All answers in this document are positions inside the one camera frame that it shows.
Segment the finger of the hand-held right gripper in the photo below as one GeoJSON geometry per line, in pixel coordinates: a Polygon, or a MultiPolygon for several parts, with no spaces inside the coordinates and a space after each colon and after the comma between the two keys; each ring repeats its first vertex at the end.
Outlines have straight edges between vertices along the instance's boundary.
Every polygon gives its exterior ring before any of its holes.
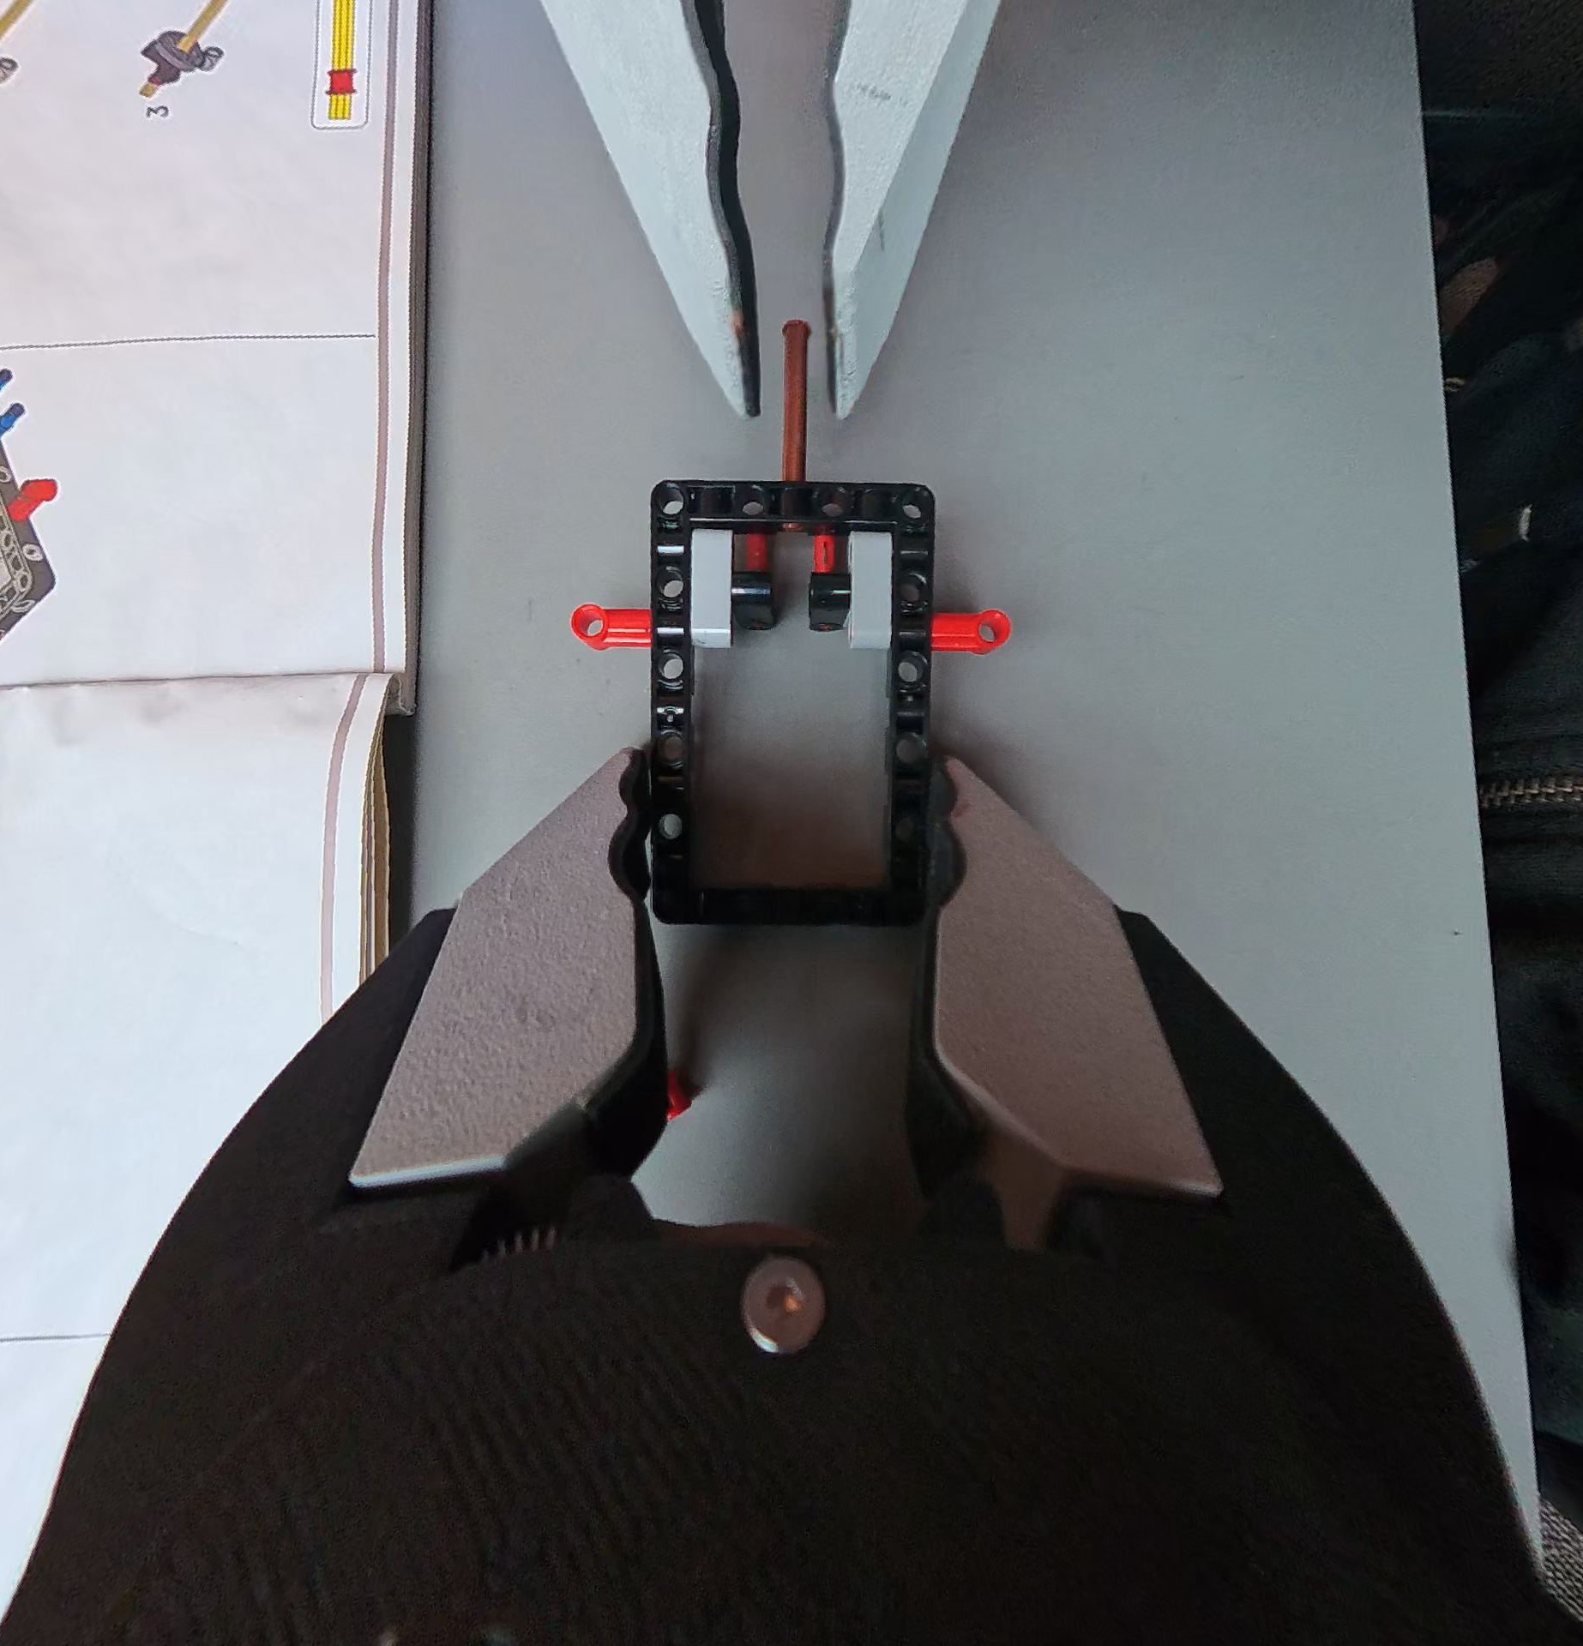
{"type": "Polygon", "coordinates": [[[723,6],[544,10],[680,317],[731,407],[757,417],[755,258],[740,206],[740,91],[723,6]]]}
{"type": "Polygon", "coordinates": [[[997,2],[838,8],[823,292],[840,419],[857,409],[893,330],[997,15],[997,2]]]}

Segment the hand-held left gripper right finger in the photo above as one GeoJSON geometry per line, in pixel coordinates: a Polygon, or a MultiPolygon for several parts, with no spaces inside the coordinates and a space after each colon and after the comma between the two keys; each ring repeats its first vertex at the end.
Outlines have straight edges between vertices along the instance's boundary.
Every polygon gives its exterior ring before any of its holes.
{"type": "Polygon", "coordinates": [[[936,762],[910,1160],[1044,1248],[1082,1195],[1212,1205],[1221,1173],[1119,909],[974,769],[936,762]]]}

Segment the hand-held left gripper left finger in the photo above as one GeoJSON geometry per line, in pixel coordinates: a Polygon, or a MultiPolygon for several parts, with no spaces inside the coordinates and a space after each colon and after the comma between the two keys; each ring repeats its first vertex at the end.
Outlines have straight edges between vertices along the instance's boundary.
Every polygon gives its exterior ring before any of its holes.
{"type": "Polygon", "coordinates": [[[612,756],[463,894],[355,1190],[631,1177],[668,1120],[648,760],[612,756]]]}

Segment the lego instruction booklet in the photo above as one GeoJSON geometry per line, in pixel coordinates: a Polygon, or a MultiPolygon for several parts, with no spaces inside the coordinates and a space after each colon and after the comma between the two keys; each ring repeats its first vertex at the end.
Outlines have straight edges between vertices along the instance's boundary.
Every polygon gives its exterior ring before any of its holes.
{"type": "Polygon", "coordinates": [[[387,945],[425,4],[0,4],[0,1618],[144,1265],[387,945]]]}

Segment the black lego frame assembly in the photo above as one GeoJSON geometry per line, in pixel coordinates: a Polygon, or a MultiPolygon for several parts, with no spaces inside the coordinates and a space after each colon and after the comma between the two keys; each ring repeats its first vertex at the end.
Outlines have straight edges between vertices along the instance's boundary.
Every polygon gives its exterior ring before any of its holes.
{"type": "Polygon", "coordinates": [[[942,654],[1006,647],[999,607],[935,605],[936,502],[919,483],[676,481],[651,490],[651,596],[646,607],[580,605],[576,637],[595,651],[651,654],[644,875],[668,926],[910,928],[929,909],[933,841],[933,673],[942,654]],[[885,871],[863,888],[748,884],[699,877],[701,651],[776,626],[772,549],[812,547],[808,620],[855,651],[885,656],[885,871]]]}

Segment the brown lego axle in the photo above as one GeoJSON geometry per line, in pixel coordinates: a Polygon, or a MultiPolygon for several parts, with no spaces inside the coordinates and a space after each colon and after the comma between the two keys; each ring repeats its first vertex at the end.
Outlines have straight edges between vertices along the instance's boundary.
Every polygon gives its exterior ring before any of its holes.
{"type": "Polygon", "coordinates": [[[806,424],[810,324],[789,319],[784,339],[782,485],[789,504],[806,505],[806,424]]]}

